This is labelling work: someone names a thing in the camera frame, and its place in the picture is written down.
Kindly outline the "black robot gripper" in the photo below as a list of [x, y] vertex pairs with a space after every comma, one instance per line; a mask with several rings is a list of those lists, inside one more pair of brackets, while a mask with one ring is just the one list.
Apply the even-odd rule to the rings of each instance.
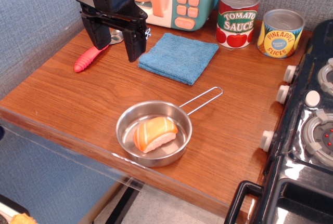
[[135, 0], [77, 0], [81, 5], [81, 19], [93, 45], [102, 50], [111, 41], [108, 27], [123, 33], [129, 62], [135, 62], [146, 52], [150, 28], [147, 14]]

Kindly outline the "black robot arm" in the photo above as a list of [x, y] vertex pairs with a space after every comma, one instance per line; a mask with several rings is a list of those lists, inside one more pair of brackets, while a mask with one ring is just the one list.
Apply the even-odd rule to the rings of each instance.
[[110, 29], [122, 32], [129, 62], [145, 51], [150, 28], [148, 15], [135, 0], [76, 0], [81, 5], [81, 19], [93, 43], [102, 50], [111, 42]]

